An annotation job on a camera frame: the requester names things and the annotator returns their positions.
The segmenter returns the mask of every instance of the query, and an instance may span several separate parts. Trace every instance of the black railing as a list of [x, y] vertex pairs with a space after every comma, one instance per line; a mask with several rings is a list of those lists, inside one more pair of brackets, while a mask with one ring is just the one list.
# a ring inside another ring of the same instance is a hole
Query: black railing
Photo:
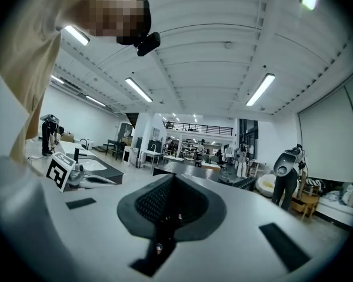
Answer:
[[197, 133], [211, 133], [218, 135], [232, 136], [233, 128], [224, 126], [213, 126], [213, 125], [195, 125], [193, 123], [181, 123], [181, 122], [165, 122], [164, 126], [167, 129], [183, 130], [185, 132], [197, 132]]

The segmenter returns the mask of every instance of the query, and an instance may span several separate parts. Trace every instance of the person in black clothing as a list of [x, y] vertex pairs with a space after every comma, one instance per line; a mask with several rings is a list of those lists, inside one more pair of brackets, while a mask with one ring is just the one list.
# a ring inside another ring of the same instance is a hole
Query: person in black clothing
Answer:
[[42, 123], [42, 155], [52, 155], [52, 152], [48, 147], [50, 136], [52, 135], [51, 146], [54, 146], [57, 144], [56, 133], [63, 135], [64, 128], [59, 126], [59, 119], [54, 115], [45, 115], [41, 117], [41, 120], [44, 120]]

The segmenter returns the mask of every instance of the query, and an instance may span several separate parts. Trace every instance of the white ceiling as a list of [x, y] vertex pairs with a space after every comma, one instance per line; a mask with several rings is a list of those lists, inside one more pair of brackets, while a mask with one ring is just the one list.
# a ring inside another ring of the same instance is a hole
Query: white ceiling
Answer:
[[[151, 32], [161, 34], [156, 51], [138, 57], [132, 46], [93, 37], [82, 46], [62, 31], [55, 74], [113, 112], [259, 120], [307, 96], [305, 91], [320, 83], [350, 38], [328, 0], [319, 0], [313, 11], [299, 0], [261, 0], [257, 30], [259, 0], [149, 2]], [[230, 49], [225, 42], [231, 42]], [[245, 106], [266, 73], [275, 74], [275, 81], [253, 106]], [[128, 76], [152, 103], [126, 84]]]

